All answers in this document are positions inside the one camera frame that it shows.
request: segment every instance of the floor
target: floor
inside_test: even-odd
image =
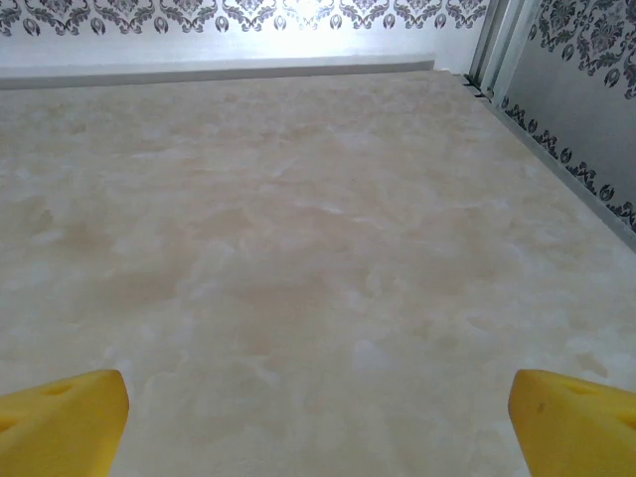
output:
[[[636,256],[450,74],[0,92],[0,393],[117,368],[113,476],[528,475],[636,389]]]

